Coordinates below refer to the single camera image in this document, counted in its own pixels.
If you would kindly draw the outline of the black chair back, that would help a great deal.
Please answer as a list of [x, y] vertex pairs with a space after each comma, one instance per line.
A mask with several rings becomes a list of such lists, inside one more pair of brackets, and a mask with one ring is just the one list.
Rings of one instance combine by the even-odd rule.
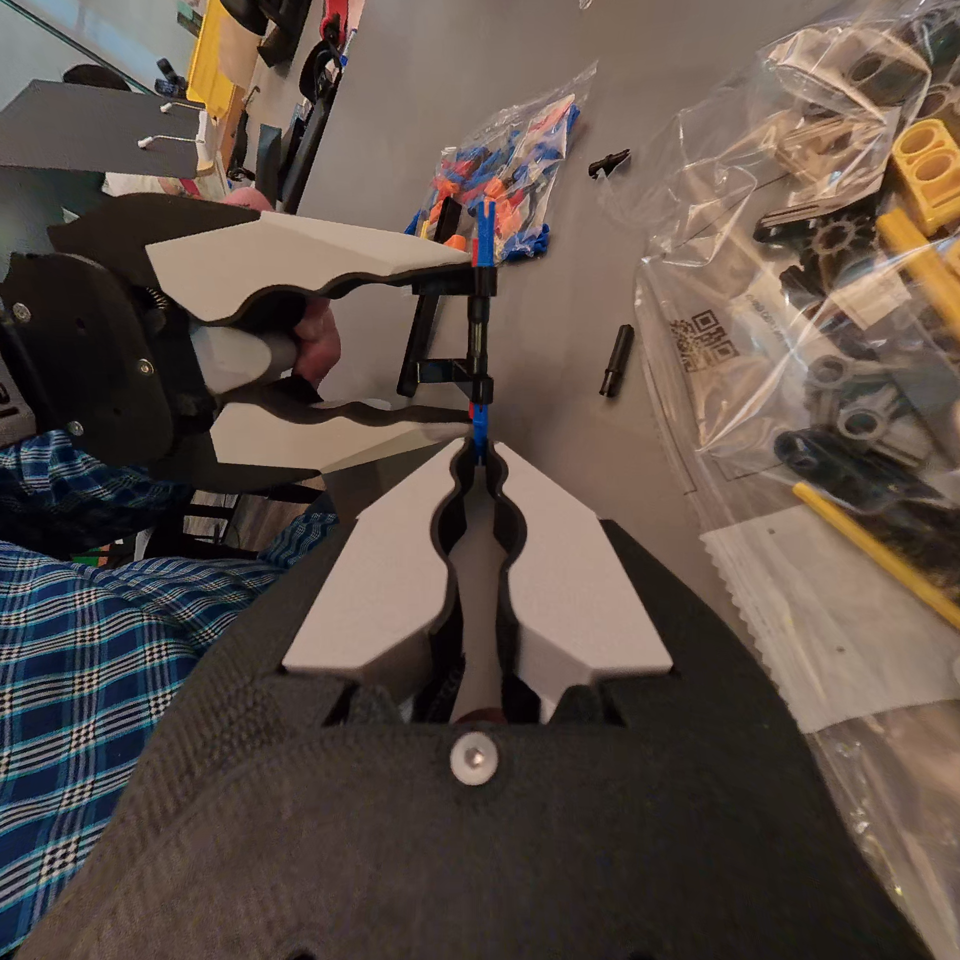
[[62, 74], [62, 82], [86, 88], [132, 92], [130, 85], [119, 73], [97, 63], [82, 63], [67, 69]]

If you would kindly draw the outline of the large clear bag of lego parts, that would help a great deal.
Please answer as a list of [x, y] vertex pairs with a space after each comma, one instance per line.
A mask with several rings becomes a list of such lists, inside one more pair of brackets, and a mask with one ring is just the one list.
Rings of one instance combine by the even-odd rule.
[[958, 144], [958, 2], [846, 2], [640, 155], [636, 311], [666, 449], [752, 645], [861, 850], [959, 948], [959, 632], [791, 491], [959, 604], [958, 221], [925, 237], [894, 143]]

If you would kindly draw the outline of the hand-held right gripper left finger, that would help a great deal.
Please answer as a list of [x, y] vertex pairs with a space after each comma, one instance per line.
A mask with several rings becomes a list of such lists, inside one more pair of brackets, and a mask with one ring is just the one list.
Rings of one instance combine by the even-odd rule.
[[458, 598], [471, 442], [451, 441], [363, 510], [282, 660], [291, 674], [426, 685]]

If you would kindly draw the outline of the person's left hand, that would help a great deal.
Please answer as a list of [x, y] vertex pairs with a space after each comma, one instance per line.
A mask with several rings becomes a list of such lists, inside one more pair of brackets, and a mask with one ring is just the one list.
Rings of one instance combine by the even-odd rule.
[[330, 301], [308, 299], [303, 317], [294, 327], [295, 359], [292, 374], [317, 389], [342, 355], [342, 343]]

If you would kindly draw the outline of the long yellow lego axle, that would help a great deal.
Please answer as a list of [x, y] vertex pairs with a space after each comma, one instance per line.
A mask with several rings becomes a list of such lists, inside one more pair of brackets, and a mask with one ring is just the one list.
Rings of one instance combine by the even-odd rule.
[[868, 556], [915, 598], [928, 606], [955, 630], [959, 629], [959, 606], [928, 576], [908, 563], [895, 551], [871, 535], [833, 500], [813, 486], [800, 481], [791, 487], [795, 498], [812, 510], [833, 530]]

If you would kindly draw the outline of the person's left forearm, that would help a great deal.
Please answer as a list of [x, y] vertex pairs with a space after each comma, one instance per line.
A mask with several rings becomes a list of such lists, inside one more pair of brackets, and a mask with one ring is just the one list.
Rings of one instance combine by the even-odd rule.
[[193, 493], [138, 467], [105, 465], [63, 431], [21, 441], [1, 452], [2, 563], [67, 561], [154, 526]]

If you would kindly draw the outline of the black side table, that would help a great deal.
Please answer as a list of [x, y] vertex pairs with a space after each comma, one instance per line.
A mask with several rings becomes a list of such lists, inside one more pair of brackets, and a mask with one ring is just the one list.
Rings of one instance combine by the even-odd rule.
[[32, 80], [1, 112], [2, 167], [193, 179], [218, 151], [198, 104]]

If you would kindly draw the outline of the small clear bag of lego parts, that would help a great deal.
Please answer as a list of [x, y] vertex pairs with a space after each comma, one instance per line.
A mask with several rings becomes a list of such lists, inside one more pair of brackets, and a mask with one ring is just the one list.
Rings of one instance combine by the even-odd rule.
[[549, 243], [547, 211], [557, 176], [590, 96], [598, 62], [534, 100], [499, 110], [460, 145], [439, 154], [405, 234], [433, 240], [446, 200], [462, 210], [455, 228], [472, 246], [476, 212], [494, 209], [495, 263], [539, 258]]

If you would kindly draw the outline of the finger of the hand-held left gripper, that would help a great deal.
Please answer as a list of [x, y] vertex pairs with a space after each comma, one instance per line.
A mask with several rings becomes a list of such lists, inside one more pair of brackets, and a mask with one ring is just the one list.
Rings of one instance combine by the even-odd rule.
[[366, 284], [412, 286], [474, 269], [468, 251], [400, 232], [263, 212], [145, 247], [162, 292], [205, 325], [232, 325], [285, 292], [340, 299]]
[[468, 412], [422, 405], [382, 409], [365, 401], [308, 403], [284, 381], [232, 390], [210, 437], [222, 464], [331, 474], [462, 440]]

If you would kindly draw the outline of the yellow lego block with holes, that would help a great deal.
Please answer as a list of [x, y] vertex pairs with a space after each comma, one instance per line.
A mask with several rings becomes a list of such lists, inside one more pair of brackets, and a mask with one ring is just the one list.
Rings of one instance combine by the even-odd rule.
[[925, 118], [895, 140], [896, 191], [924, 237], [959, 218], [959, 147], [943, 121]]

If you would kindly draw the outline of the black lego pin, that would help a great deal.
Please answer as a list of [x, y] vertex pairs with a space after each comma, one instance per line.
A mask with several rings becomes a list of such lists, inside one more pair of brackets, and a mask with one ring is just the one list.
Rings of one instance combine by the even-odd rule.
[[619, 396], [635, 337], [636, 330], [630, 323], [625, 323], [618, 328], [599, 390], [599, 395], [606, 400], [613, 400]]

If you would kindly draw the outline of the person's plaid shirt torso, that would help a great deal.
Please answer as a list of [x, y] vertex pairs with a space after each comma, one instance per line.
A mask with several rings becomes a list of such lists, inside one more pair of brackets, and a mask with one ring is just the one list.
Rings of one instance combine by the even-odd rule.
[[322, 495], [253, 559], [114, 569], [2, 543], [2, 958], [91, 853], [200, 659], [337, 522]]

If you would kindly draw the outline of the black lego frame assembly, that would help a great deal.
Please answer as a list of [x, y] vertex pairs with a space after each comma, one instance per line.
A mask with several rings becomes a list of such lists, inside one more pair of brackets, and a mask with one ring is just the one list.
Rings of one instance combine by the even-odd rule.
[[[476, 207], [477, 236], [469, 263], [427, 270], [415, 279], [414, 317], [400, 366], [396, 392], [412, 399], [420, 386], [451, 383], [474, 408], [494, 399], [494, 379], [488, 372], [488, 328], [491, 300], [498, 293], [495, 263], [496, 204], [483, 198]], [[463, 358], [427, 356], [437, 310], [443, 297], [465, 297], [467, 337]]]

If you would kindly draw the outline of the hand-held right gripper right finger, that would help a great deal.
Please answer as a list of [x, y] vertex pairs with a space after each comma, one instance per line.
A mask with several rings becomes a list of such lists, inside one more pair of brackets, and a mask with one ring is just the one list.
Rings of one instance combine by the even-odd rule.
[[673, 667], [600, 518], [503, 442], [488, 449], [505, 551], [495, 619], [507, 719], [549, 719], [577, 687]]

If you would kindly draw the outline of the yellow box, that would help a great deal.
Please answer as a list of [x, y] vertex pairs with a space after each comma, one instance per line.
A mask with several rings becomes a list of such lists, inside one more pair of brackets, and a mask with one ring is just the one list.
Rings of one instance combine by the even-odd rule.
[[220, 1], [209, 1], [187, 75], [188, 99], [225, 118], [249, 88], [260, 36], [242, 27]]

